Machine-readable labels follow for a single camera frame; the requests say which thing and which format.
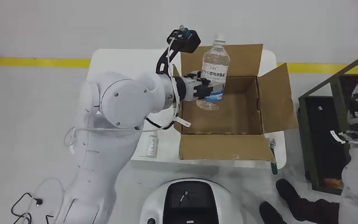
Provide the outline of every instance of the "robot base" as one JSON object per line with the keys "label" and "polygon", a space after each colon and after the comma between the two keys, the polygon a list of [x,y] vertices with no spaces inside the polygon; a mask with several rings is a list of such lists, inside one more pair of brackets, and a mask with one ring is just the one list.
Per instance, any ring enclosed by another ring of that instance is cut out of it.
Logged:
{"label": "robot base", "polygon": [[203,179],[161,185],[145,200],[141,224],[243,223],[238,201],[224,187]]}

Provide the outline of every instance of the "white tag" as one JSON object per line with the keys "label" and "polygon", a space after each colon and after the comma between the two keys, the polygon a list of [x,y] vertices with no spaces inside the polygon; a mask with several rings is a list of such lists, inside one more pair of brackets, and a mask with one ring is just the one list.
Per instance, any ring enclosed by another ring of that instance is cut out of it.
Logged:
{"label": "white tag", "polygon": [[338,137],[338,135],[336,134],[336,132],[334,132],[333,130],[330,131],[330,133],[331,133],[332,137],[333,137],[337,142],[340,142],[341,144],[346,143],[345,141],[343,141],[342,139],[340,139],[340,138]]}
{"label": "white tag", "polygon": [[174,121],[186,126],[187,128],[190,127],[191,123],[190,122],[187,122],[186,120],[184,119],[181,119],[180,117],[176,116],[174,119]]}

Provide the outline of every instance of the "plastic water bottle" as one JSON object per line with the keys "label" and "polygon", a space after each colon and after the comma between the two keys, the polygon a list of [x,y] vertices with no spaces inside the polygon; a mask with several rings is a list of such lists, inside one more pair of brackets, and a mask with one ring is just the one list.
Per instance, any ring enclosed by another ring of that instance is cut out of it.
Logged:
{"label": "plastic water bottle", "polygon": [[225,37],[216,34],[213,47],[202,59],[201,77],[211,81],[214,89],[210,96],[197,100],[198,107],[204,110],[218,110],[217,102],[223,97],[224,86],[230,64],[230,57],[224,49]]}

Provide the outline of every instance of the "black cable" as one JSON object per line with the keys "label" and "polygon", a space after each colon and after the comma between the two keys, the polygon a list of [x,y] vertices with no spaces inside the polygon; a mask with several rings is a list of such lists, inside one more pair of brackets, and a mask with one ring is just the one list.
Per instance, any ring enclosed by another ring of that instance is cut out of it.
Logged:
{"label": "black cable", "polygon": [[16,222],[18,222],[18,221],[20,220],[20,218],[24,218],[24,215],[26,215],[26,214],[28,214],[28,215],[29,215],[29,218],[27,218],[27,217],[26,217],[26,219],[27,219],[27,221],[28,221],[28,223],[27,223],[27,224],[31,224],[31,223],[32,223],[32,216],[31,216],[31,214],[30,214],[30,213],[28,213],[28,212],[25,212],[25,213],[23,213],[23,214],[22,214],[22,215],[20,215],[20,216],[15,215],[15,216],[18,216],[18,218],[17,218],[17,220],[16,220],[13,224],[15,224]]}
{"label": "black cable", "polygon": [[[31,199],[33,199],[32,195],[31,195],[30,193],[26,192],[26,193],[23,194],[23,195],[21,196],[21,198],[20,198],[19,200],[17,200],[17,202],[11,207],[11,214],[13,214],[14,216],[18,217],[18,219],[17,219],[14,223],[16,223],[20,218],[23,218],[23,216],[26,214],[26,212],[25,212],[24,214],[19,215],[19,214],[16,214],[16,213],[13,211],[13,208],[17,205],[17,203],[19,203],[19,202],[23,199],[23,197],[24,197],[25,195],[28,195],[28,196],[30,196]],[[27,221],[28,221],[28,224],[31,224],[32,217],[31,217],[31,215],[30,215],[29,213],[28,213],[28,215],[29,215],[30,218],[27,218],[27,217],[26,217],[26,219],[27,219]]]}
{"label": "black cable", "polygon": [[47,214],[47,215],[45,216],[45,218],[46,218],[46,223],[47,223],[47,224],[49,224],[49,217],[50,217],[50,218],[53,218],[53,216],[50,216],[49,214]]}
{"label": "black cable", "polygon": [[[146,118],[146,121],[148,121],[151,125],[153,125],[156,128],[162,128],[162,126],[160,126],[159,124],[153,122],[149,118]],[[166,126],[165,128],[163,128],[162,130],[168,130],[171,126],[173,126],[173,124],[174,124],[174,120],[172,122],[170,122],[170,124],[168,126]]]}
{"label": "black cable", "polygon": [[[18,222],[20,220],[20,218],[26,218],[27,219],[27,224],[31,224],[32,223],[32,216],[29,212],[25,212],[23,213],[22,215],[19,215],[19,214],[16,214],[14,211],[13,211],[13,208],[24,198],[25,195],[28,195],[31,199],[35,200],[36,201],[36,205],[41,205],[43,204],[43,200],[41,198],[34,198],[32,197],[32,195],[29,193],[29,192],[26,192],[25,194],[23,194],[21,196],[21,198],[19,200],[17,200],[17,202],[11,207],[11,214],[13,214],[14,216],[17,217],[17,220],[13,223],[15,224],[16,222]],[[49,224],[49,217],[50,218],[53,218],[53,216],[50,216],[49,214],[47,214],[45,216],[46,218],[46,223]]]}

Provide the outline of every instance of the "bottle cap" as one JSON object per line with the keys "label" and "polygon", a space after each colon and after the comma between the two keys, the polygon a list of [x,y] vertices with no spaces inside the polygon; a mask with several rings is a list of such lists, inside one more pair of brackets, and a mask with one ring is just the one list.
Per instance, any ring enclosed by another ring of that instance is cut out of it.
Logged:
{"label": "bottle cap", "polygon": [[217,32],[215,34],[215,39],[214,40],[218,40],[218,41],[226,41],[225,39],[225,35],[221,32]]}

